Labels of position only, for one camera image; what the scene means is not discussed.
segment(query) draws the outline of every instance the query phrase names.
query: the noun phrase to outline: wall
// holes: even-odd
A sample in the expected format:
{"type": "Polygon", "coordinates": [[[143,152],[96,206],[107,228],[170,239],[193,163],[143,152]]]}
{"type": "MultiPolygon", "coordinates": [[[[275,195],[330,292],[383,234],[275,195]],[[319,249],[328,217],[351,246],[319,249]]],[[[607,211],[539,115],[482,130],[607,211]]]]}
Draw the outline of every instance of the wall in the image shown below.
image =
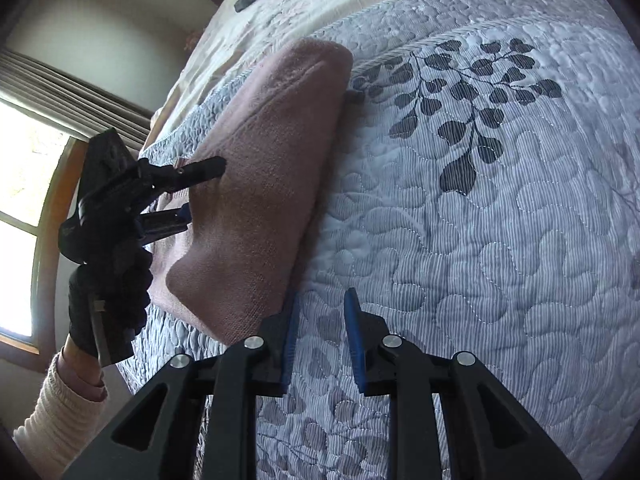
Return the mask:
{"type": "Polygon", "coordinates": [[[186,62],[188,32],[214,11],[208,0],[33,0],[7,45],[155,111],[186,62]]]}
{"type": "Polygon", "coordinates": [[[44,375],[0,359],[0,422],[8,430],[31,415],[44,375]]]}

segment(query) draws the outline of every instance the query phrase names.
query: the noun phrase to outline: window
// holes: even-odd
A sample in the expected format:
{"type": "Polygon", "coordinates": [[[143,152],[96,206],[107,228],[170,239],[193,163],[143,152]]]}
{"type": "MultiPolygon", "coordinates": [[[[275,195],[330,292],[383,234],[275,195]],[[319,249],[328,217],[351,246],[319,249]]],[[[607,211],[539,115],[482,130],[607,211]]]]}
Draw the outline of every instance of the window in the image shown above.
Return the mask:
{"type": "Polygon", "coordinates": [[[44,370],[54,351],[58,227],[84,142],[0,103],[0,357],[44,370]]]}

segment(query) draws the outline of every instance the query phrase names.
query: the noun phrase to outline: wooden window frame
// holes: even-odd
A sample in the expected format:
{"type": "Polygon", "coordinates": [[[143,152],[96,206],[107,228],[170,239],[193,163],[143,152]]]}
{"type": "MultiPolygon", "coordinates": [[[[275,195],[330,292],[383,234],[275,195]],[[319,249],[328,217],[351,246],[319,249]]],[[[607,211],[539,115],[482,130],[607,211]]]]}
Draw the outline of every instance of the wooden window frame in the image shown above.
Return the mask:
{"type": "Polygon", "coordinates": [[[67,141],[42,205],[31,269],[32,335],[26,341],[0,331],[0,358],[41,373],[46,373],[56,352],[58,229],[68,216],[87,146],[82,140],[67,141]]]}

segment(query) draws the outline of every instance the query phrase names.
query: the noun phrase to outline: quilted bedspread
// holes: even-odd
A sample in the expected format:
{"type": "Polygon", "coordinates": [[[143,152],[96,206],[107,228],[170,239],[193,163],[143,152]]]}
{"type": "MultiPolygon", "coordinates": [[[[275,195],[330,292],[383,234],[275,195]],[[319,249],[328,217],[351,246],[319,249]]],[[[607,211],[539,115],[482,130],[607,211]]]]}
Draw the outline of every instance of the quilted bedspread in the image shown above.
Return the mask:
{"type": "MultiPolygon", "coordinates": [[[[342,320],[355,286],[424,351],[478,355],[596,479],[640,418],[640,55],[622,24],[604,0],[391,0],[316,37],[351,49],[353,92],[290,391],[258,402],[258,477],[385,477],[388,401],[357,393],[342,320]]],[[[245,77],[142,155],[191,155],[245,77]]],[[[154,306],[134,348],[133,391],[176,352],[223,351],[154,306]]]]}

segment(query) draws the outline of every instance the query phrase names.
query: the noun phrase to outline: folded towel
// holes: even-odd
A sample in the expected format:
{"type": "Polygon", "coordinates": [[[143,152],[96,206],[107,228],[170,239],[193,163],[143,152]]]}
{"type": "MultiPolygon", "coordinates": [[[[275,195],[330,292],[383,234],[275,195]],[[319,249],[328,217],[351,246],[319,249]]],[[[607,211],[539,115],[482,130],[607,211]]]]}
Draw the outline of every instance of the folded towel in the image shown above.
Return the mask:
{"type": "Polygon", "coordinates": [[[189,190],[191,244],[186,233],[159,247],[164,261],[154,264],[152,289],[163,290],[166,273],[179,300],[164,290],[163,305],[152,291],[161,308],[224,344],[255,333],[280,311],[352,61],[338,44],[304,39],[247,78],[191,159],[224,156],[226,173],[189,190]]]}

